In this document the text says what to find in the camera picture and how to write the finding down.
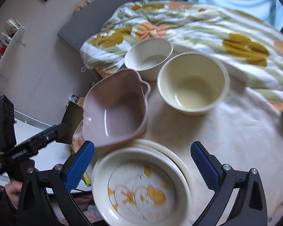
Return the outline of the person's left hand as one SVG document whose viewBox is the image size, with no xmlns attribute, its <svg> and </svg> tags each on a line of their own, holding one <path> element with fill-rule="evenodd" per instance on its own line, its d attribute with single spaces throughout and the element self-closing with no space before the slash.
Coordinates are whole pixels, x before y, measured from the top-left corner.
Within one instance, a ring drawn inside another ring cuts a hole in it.
<svg viewBox="0 0 283 226">
<path fill-rule="evenodd" d="M 19 194 L 21 193 L 22 183 L 18 181 L 10 181 L 5 186 L 5 191 L 15 209 L 18 209 Z"/>
</svg>

